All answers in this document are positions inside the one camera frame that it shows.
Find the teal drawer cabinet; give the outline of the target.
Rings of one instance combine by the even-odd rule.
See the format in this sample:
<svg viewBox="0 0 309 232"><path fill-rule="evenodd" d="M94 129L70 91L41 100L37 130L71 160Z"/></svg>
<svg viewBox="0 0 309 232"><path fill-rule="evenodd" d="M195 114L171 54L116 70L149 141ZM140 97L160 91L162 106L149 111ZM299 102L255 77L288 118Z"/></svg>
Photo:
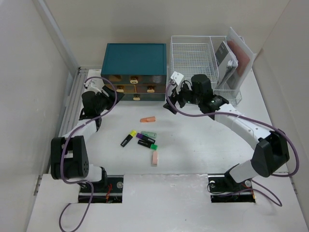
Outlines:
<svg viewBox="0 0 309 232"><path fill-rule="evenodd" d="M164 101L167 83L165 43L108 43L101 76L123 101Z"/></svg>

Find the black purple highlighter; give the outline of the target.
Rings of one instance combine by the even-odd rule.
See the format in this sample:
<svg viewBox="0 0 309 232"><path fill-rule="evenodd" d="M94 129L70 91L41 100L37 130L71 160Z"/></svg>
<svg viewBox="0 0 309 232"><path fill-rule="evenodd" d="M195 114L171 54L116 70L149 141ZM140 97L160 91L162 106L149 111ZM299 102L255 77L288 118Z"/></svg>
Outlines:
<svg viewBox="0 0 309 232"><path fill-rule="evenodd" d="M137 133L136 135L137 138L139 138L140 140L143 140L145 142L148 142L148 143L151 143L151 144L154 144L155 143L155 140L146 136L146 135L143 135L141 133Z"/></svg>

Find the black green highlighter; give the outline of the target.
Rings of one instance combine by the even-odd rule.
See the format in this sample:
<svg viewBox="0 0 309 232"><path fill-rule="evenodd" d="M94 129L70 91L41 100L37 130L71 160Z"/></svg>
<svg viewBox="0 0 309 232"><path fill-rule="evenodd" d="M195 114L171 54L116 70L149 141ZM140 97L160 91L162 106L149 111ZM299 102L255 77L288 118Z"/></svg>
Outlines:
<svg viewBox="0 0 309 232"><path fill-rule="evenodd" d="M144 140L138 140L138 144L141 145L141 146L143 146L143 147L146 147L146 148L149 148L149 149L151 149L151 150L154 150L154 151L156 151L157 148L158 148L157 145L152 144L152 143L150 143L150 142L146 142L146 141L144 141Z"/></svg>

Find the black yellow highlighter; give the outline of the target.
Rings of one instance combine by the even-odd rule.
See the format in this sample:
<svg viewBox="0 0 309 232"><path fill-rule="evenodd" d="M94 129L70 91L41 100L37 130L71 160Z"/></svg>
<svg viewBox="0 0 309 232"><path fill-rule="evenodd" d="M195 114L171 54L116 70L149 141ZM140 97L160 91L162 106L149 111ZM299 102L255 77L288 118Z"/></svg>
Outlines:
<svg viewBox="0 0 309 232"><path fill-rule="evenodd" d="M125 147L129 142L130 140L135 137L137 135L137 132L135 130L132 130L128 136L122 141L121 143L121 147Z"/></svg>

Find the pink eraser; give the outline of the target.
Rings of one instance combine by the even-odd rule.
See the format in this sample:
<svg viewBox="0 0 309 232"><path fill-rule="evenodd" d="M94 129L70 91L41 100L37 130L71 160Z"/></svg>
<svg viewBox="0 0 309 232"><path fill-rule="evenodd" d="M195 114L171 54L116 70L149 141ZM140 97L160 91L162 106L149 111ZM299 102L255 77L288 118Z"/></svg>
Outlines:
<svg viewBox="0 0 309 232"><path fill-rule="evenodd" d="M154 151L152 155L152 166L158 165L158 152Z"/></svg>

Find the Canon setup guide booklet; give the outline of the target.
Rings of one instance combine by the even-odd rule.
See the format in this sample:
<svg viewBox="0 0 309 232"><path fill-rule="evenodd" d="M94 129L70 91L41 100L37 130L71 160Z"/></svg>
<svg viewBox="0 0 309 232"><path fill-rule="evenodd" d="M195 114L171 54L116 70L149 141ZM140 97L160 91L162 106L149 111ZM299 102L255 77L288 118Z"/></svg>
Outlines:
<svg viewBox="0 0 309 232"><path fill-rule="evenodd" d="M238 67L238 60L225 41L221 42L215 57L218 67L216 88L221 88Z"/></svg>

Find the clear mesh zip pouch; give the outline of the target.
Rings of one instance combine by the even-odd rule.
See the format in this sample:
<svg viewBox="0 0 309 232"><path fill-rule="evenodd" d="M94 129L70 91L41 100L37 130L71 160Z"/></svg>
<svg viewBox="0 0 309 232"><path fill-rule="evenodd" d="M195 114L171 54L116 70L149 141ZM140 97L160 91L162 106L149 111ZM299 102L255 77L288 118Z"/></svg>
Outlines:
<svg viewBox="0 0 309 232"><path fill-rule="evenodd" d="M231 90L239 91L245 78L252 68L256 53L254 53L244 40L230 27L226 42L231 51L236 56L238 67L233 75L227 80Z"/></svg>

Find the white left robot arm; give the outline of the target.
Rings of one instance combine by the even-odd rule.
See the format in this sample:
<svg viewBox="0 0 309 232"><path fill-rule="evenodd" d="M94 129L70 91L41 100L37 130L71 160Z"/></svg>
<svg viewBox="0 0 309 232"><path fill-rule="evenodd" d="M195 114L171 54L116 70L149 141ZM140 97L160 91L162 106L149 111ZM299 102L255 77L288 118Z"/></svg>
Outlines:
<svg viewBox="0 0 309 232"><path fill-rule="evenodd" d="M102 122L103 111L110 111L124 93L104 86L102 90L87 90L82 94L78 124L67 134L51 140L51 176L53 179L87 180L96 191L104 191L108 177L103 167L89 163L86 141L96 133Z"/></svg>

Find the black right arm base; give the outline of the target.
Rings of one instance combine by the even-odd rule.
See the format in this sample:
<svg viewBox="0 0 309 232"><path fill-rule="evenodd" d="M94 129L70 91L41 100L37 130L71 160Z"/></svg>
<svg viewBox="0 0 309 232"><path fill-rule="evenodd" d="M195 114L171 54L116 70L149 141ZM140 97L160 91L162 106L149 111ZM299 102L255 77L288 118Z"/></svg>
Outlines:
<svg viewBox="0 0 309 232"><path fill-rule="evenodd" d="M209 174L207 190L211 203L255 203L250 179L236 183L224 174Z"/></svg>

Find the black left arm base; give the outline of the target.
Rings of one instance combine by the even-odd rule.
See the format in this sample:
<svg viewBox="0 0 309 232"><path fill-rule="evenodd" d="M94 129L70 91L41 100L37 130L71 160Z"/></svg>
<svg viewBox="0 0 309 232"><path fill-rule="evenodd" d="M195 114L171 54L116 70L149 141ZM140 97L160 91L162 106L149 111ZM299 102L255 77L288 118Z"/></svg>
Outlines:
<svg viewBox="0 0 309 232"><path fill-rule="evenodd" d="M124 176L108 175L104 183L92 183L94 187L91 203L122 203ZM91 186L86 183L80 186L78 203L88 203L91 197Z"/></svg>

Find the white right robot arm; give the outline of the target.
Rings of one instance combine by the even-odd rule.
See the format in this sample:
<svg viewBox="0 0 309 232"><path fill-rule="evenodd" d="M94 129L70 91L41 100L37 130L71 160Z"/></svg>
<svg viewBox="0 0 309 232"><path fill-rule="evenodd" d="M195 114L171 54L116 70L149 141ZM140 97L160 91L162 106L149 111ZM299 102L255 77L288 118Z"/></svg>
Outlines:
<svg viewBox="0 0 309 232"><path fill-rule="evenodd" d="M177 103L181 108L187 103L197 105L203 116L209 116L230 128L253 149L251 159L225 172L221 182L226 191L234 191L241 183L256 176L269 177L290 159L285 134L242 116L227 99L213 93L211 81L206 75L196 74L187 82L181 73L173 72L169 86L173 90L166 96L164 108L177 114Z"/></svg>

